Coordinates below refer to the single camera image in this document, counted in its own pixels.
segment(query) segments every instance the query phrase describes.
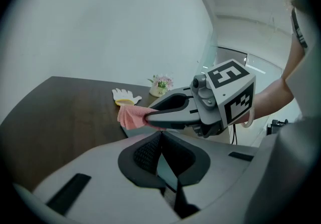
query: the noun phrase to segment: dark wooden table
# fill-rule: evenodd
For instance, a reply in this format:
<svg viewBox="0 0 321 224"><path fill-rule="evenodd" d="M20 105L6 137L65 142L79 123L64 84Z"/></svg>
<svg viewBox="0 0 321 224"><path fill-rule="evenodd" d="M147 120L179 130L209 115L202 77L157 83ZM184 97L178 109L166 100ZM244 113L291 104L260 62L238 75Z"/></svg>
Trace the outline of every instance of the dark wooden table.
<svg viewBox="0 0 321 224"><path fill-rule="evenodd" d="M156 97L149 87L51 77L32 90L0 126L1 154L13 181L32 191L45 177L87 150L125 139L112 89Z"/></svg>

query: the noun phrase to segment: human arm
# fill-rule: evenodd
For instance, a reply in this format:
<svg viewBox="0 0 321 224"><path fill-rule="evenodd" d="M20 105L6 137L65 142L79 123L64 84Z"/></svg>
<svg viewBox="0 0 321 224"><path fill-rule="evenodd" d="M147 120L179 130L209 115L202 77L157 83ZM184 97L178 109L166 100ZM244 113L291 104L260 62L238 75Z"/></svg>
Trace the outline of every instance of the human arm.
<svg viewBox="0 0 321 224"><path fill-rule="evenodd" d="M255 119L275 113L293 100L293 94L285 80L296 68L303 56L304 50L300 42L295 35L292 35L290 55L282 76L254 97ZM235 124L246 122L248 119L249 113L238 119Z"/></svg>

